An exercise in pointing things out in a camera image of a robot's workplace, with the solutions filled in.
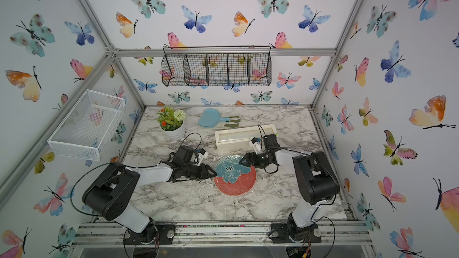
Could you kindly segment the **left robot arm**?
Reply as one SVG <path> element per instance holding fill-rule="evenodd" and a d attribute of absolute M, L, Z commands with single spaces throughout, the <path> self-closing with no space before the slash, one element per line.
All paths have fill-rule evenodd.
<path fill-rule="evenodd" d="M 126 245 L 171 244 L 176 227 L 157 226 L 153 218 L 132 205 L 131 198 L 141 186 L 213 179 L 217 172 L 202 163 L 205 154 L 180 146 L 155 166 L 131 167 L 110 162 L 86 189 L 82 202 L 105 220 L 124 226 L 129 235 L 123 239 Z"/>

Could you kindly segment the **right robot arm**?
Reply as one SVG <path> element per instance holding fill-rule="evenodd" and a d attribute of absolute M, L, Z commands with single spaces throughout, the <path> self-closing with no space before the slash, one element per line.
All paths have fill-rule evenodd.
<path fill-rule="evenodd" d="M 264 136 L 261 144 L 256 138 L 250 143 L 253 152 L 247 153 L 239 164 L 263 169 L 274 164 L 277 170 L 290 167 L 295 171 L 301 195 L 288 221 L 271 225 L 269 239 L 275 244 L 322 242 L 314 217 L 321 206 L 332 205 L 339 194 L 339 183 L 325 153 L 320 150 L 303 152 L 281 147 L 274 134 Z"/>

